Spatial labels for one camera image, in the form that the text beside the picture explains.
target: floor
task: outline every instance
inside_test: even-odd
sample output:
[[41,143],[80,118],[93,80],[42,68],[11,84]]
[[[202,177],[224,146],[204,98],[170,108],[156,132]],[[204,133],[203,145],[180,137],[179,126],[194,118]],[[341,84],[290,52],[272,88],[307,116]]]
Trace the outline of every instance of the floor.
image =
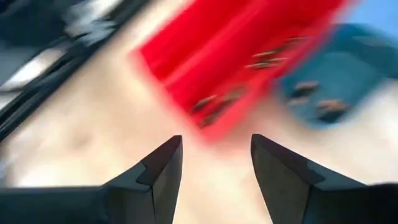
[[188,4],[158,0],[59,89],[2,146],[18,187],[102,184],[174,134],[183,177],[174,223],[272,223],[250,158],[252,133],[366,184],[398,181],[398,83],[386,82],[342,125],[315,131],[264,97],[215,144],[162,104],[128,53]]

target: blue object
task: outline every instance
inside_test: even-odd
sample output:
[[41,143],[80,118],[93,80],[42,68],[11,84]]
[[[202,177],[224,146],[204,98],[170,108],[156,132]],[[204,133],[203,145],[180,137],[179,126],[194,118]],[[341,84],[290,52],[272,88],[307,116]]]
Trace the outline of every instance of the blue object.
[[[338,25],[330,42],[304,65],[280,81],[282,97],[291,100],[298,83],[318,82],[301,105],[289,106],[300,119],[316,127],[339,122],[384,78],[397,74],[398,51],[391,40],[355,24]],[[340,100],[347,112],[333,122],[319,119],[321,100]]]

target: beige floor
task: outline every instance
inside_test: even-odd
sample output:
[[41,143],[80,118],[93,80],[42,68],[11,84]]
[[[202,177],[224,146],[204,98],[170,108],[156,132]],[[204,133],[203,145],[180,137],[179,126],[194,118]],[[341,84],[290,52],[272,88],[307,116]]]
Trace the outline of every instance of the beige floor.
[[163,107],[128,52],[185,0],[155,1],[46,101],[2,147],[15,158],[15,186],[102,184],[174,134],[183,135],[176,224],[271,223],[251,165],[252,133],[367,184],[398,181],[398,87],[382,86],[345,124],[313,131],[274,97],[218,143],[209,145]]

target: red object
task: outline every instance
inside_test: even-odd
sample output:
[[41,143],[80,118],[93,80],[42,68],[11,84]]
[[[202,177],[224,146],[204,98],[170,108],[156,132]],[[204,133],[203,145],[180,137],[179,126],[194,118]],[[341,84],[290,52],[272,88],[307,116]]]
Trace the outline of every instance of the red object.
[[[212,124],[202,129],[217,139],[247,113],[271,81],[283,74],[325,39],[345,0],[196,0],[148,41],[141,52],[152,75],[195,124],[216,106],[199,113],[203,98],[222,95],[238,85],[248,91]],[[246,68],[253,54],[281,45],[287,38],[312,37],[278,57],[276,67]]]

